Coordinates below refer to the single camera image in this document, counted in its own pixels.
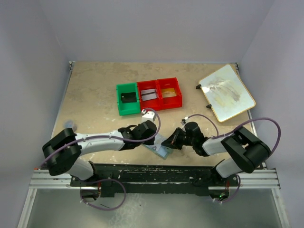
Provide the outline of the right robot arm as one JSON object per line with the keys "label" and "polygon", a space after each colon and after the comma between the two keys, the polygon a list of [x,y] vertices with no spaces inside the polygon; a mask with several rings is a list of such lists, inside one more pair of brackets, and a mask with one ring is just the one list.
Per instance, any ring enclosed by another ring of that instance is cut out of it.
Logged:
{"label": "right robot arm", "polygon": [[162,142],[162,146],[181,150],[190,146],[197,155],[208,157],[227,152],[230,158],[221,161],[212,171],[220,178],[227,178],[239,172],[252,173],[270,155],[269,147],[244,127],[217,139],[203,135],[196,122],[176,128],[173,134]]}

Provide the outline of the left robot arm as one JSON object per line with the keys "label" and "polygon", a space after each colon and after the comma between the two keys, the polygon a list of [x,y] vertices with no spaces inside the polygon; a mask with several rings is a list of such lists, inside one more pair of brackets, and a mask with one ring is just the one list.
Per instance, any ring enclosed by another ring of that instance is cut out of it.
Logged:
{"label": "left robot arm", "polygon": [[95,165],[80,157],[102,151],[133,150],[141,144],[152,145],[158,129],[148,120],[138,125],[122,127],[109,133],[81,134],[66,128],[42,147],[46,165],[51,176],[67,173],[81,181],[98,178]]}

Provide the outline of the green card holder wallet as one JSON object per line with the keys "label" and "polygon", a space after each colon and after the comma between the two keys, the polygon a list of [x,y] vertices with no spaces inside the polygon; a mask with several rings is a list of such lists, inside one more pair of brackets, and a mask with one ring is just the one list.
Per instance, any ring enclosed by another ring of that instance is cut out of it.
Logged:
{"label": "green card holder wallet", "polygon": [[157,134],[155,136],[154,144],[153,145],[144,145],[147,149],[149,149],[154,154],[158,155],[163,159],[167,159],[167,157],[173,153],[173,149],[162,146],[162,142],[165,141],[166,138],[161,134]]}

